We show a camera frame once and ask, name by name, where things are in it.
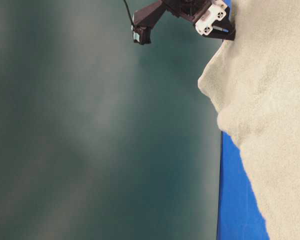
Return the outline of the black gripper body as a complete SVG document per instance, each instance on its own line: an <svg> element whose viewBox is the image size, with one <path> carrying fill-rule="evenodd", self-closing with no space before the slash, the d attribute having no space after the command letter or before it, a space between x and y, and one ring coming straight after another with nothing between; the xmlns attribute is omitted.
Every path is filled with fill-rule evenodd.
<svg viewBox="0 0 300 240"><path fill-rule="evenodd" d="M211 0L164 0L166 9L176 17L196 23L212 5Z"/></svg>

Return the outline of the black gripper finger with white mount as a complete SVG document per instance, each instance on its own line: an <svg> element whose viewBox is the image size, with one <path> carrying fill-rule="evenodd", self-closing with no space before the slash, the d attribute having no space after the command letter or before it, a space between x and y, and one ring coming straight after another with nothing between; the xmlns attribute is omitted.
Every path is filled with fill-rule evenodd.
<svg viewBox="0 0 300 240"><path fill-rule="evenodd" d="M194 28L205 38L234 41L236 29L229 17L230 7L223 0L207 0L194 18Z"/></svg>

